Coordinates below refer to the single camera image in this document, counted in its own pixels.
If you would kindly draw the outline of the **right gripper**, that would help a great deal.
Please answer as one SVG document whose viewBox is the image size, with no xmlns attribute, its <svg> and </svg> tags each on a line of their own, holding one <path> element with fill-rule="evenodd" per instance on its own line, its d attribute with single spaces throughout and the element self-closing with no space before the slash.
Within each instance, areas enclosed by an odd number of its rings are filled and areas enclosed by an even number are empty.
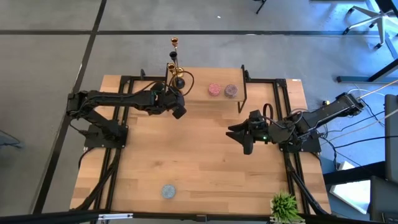
<svg viewBox="0 0 398 224">
<path fill-rule="evenodd" d="M 240 144 L 253 145 L 256 141 L 270 141 L 268 123 L 259 110 L 249 113 L 247 122 L 228 126 L 226 135 Z"/>
</svg>

